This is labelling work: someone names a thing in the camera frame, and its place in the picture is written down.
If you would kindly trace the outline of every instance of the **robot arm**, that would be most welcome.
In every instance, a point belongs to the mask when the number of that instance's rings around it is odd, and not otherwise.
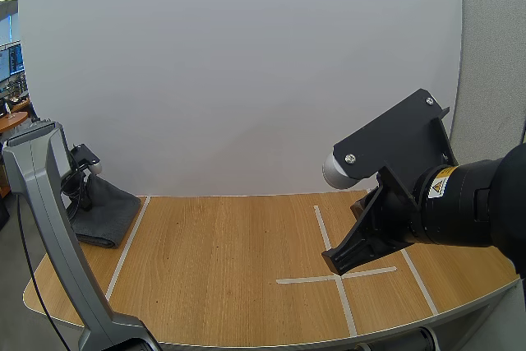
[[[138,318],[109,306],[62,203],[62,182],[89,167],[99,170],[99,159],[85,145],[70,153],[62,126],[51,121],[37,122],[10,138],[2,154],[12,192],[27,200],[49,259],[85,324],[79,349],[120,349],[119,344],[137,339],[142,349],[161,350]]]
[[[506,157],[458,166],[442,110],[418,90],[334,146],[325,180],[345,189],[378,172],[355,203],[347,237],[323,252],[342,275],[415,242],[495,246],[526,275],[526,145]]]

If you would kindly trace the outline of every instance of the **computer monitor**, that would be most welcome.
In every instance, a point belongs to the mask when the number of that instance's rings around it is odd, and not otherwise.
[[[9,66],[12,75],[24,70],[22,47],[19,44],[9,48]]]
[[[0,81],[4,81],[11,75],[9,67],[9,50],[0,51]]]

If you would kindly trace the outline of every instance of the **gray robot arm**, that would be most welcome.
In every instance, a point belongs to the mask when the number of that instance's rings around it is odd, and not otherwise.
[[[58,278],[85,324],[84,351],[113,349],[129,339],[161,350],[145,325],[109,306],[67,219],[61,181],[72,173],[62,125],[38,122],[6,141],[3,158],[13,193],[25,197]],[[95,171],[99,164],[92,164]]]

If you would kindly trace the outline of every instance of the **gray partition wall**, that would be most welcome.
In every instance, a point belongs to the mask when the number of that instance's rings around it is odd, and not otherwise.
[[[462,164],[504,156],[526,122],[525,0],[463,0],[451,144]]]

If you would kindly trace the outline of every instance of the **black cylindrical motor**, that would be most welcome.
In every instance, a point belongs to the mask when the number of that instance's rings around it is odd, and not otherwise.
[[[423,186],[423,232],[418,242],[491,246],[488,202],[491,180],[500,163],[501,159],[481,160],[431,172]]]

